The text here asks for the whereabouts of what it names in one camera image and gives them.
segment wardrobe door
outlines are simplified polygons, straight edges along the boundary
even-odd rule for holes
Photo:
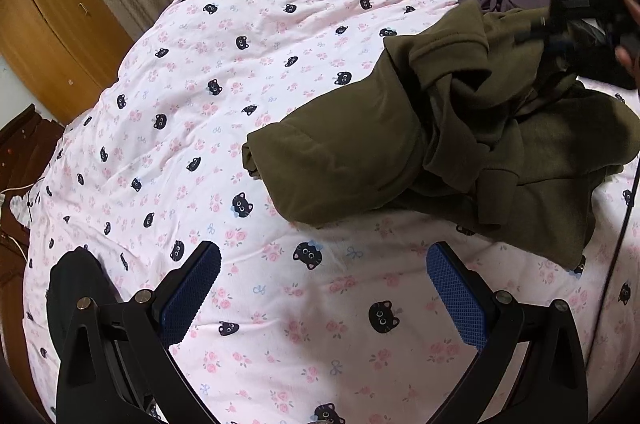
[[[68,52],[100,89],[116,80],[133,44],[102,0],[34,0]]]
[[[100,86],[60,43],[33,0],[0,0],[0,53],[63,124],[100,97]]]

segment bed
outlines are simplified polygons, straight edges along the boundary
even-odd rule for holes
[[[44,200],[20,323],[32,374],[22,370],[22,378],[33,378],[48,416],[58,363],[44,295],[55,260],[87,245],[128,298],[156,285],[202,239],[223,249],[223,275],[172,353],[218,417],[304,424],[332,404],[347,422],[427,420],[473,356],[425,277],[424,250],[440,239],[494,289],[529,303],[567,299],[590,356],[592,416],[619,388],[614,400],[628,397],[624,386],[633,390],[638,374],[638,214],[602,314],[598,301],[636,163],[594,195],[598,226],[582,274],[415,213],[371,213],[322,230],[291,226],[264,186],[244,176],[239,148],[248,131],[333,89],[340,73],[364,78],[382,49],[381,30],[416,33],[455,6],[368,0],[378,6],[367,12],[361,0],[323,1],[175,0],[127,55],[118,83],[66,130],[38,185]],[[405,13],[409,2],[418,7]],[[587,85],[640,111],[633,92]],[[311,247],[323,256],[317,268],[295,258]],[[377,335],[356,304],[387,300],[399,328]],[[222,336],[223,323],[241,330]],[[427,368],[433,375],[421,375]],[[489,414],[508,394],[511,373]]]

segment wooden furniture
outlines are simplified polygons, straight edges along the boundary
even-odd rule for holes
[[[32,105],[0,130],[0,191],[35,182],[48,165],[63,134],[60,124],[43,120]],[[31,379],[27,347],[22,330],[22,277],[26,266],[17,245],[27,253],[29,230],[9,210],[10,191],[0,214],[0,352],[29,401],[46,415]]]
[[[131,45],[102,0],[0,0],[0,54],[64,124],[115,82]]]

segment black cable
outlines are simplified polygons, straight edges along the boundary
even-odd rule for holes
[[[634,185],[631,188],[631,198],[629,199],[629,203],[626,207],[625,219],[622,222],[622,228],[620,229],[620,235],[618,236],[616,249],[613,251],[611,265],[609,266],[609,271],[607,272],[607,279],[604,282],[604,289],[602,290],[602,296],[600,297],[600,304],[598,306],[598,318],[596,320],[595,330],[593,331],[593,338],[591,339],[591,346],[589,348],[589,353],[587,354],[587,360],[585,361],[585,368],[589,367],[589,361],[591,360],[591,352],[593,351],[593,345],[595,344],[596,336],[598,335],[598,331],[600,330],[600,322],[602,320],[602,313],[604,312],[605,299],[607,298],[607,293],[609,293],[609,284],[611,283],[611,277],[613,276],[613,272],[616,268],[616,263],[618,262],[618,257],[620,256],[620,249],[622,248],[622,242],[625,239],[626,227],[629,225],[629,219],[631,218],[631,211],[636,201],[636,192],[638,191],[638,182],[640,182],[640,161],[638,162],[638,167],[636,168],[636,176],[634,178]]]

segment white wall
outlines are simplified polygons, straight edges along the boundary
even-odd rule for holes
[[[50,112],[36,99],[0,55],[0,128],[30,104],[47,119],[54,119]]]

